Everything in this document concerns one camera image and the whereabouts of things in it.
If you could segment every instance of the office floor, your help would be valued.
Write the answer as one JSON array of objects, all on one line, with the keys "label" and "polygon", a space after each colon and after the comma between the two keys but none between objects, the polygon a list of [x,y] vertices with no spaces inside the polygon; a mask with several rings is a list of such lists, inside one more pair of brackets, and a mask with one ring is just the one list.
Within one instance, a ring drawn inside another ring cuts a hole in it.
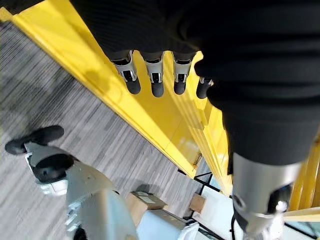
[{"label": "office floor", "polygon": [[[44,196],[22,156],[4,145],[14,137],[49,125],[64,127],[53,144],[94,166],[123,197],[137,189],[168,203],[177,216],[188,215],[201,187],[125,121],[83,87],[10,23],[0,25],[1,239],[64,239],[65,198]],[[198,174],[209,171],[201,161]]]}]

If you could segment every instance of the black foot pad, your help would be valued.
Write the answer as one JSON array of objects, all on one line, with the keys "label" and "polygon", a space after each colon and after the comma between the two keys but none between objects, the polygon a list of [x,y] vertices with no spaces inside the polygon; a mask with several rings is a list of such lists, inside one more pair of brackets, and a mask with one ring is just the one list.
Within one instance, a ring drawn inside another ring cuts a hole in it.
[{"label": "black foot pad", "polygon": [[34,142],[40,145],[47,145],[49,142],[61,138],[64,133],[64,129],[59,125],[39,128],[29,135],[9,141],[4,146],[4,149],[13,155],[24,154],[27,152],[25,143]]}]

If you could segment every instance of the gray robot arm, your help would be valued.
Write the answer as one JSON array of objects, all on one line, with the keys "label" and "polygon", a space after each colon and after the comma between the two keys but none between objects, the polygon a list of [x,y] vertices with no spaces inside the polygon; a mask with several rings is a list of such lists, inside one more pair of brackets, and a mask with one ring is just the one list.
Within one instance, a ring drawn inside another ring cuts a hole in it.
[{"label": "gray robot arm", "polygon": [[67,235],[72,239],[138,239],[126,203],[114,190],[112,182],[97,169],[43,141],[44,135],[48,137],[52,131],[62,129],[57,127],[39,129],[29,136],[9,142],[5,148],[12,154],[25,153],[35,182],[44,194],[66,195],[68,209],[65,225]]}]

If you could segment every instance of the cardboard box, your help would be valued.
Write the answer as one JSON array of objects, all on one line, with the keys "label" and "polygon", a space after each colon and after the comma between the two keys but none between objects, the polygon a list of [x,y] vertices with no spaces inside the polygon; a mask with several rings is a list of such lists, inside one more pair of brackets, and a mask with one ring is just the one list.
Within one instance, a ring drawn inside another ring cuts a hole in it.
[{"label": "cardboard box", "polygon": [[136,227],[139,225],[145,211],[162,209],[167,205],[156,196],[142,191],[129,193],[125,202]]},{"label": "cardboard box", "polygon": [[204,208],[205,202],[206,199],[204,197],[195,193],[193,195],[189,208],[195,212],[201,213],[202,209]]}]

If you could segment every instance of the black cable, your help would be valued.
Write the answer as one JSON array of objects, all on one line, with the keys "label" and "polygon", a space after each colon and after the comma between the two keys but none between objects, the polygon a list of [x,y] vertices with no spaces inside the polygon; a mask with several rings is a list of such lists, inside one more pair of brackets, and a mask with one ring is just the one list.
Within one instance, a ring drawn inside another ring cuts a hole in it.
[{"label": "black cable", "polygon": [[235,221],[236,221],[236,217],[235,214],[233,214],[232,219],[231,219],[231,235],[232,235],[232,240],[236,240],[236,236],[235,236]]}]

